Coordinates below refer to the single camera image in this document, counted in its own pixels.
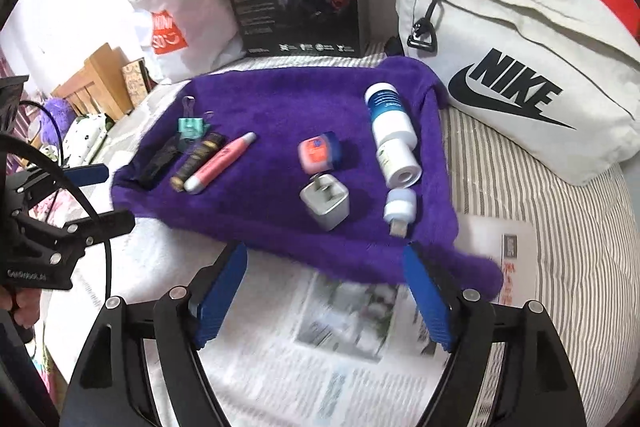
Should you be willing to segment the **person's left hand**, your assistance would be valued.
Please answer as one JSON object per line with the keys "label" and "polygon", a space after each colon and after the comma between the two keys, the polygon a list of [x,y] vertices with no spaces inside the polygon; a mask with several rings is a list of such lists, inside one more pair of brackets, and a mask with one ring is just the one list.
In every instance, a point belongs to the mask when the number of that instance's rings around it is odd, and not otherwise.
{"label": "person's left hand", "polygon": [[40,317],[40,288],[20,288],[15,296],[4,287],[0,287],[0,308],[13,312],[17,325],[30,329]]}

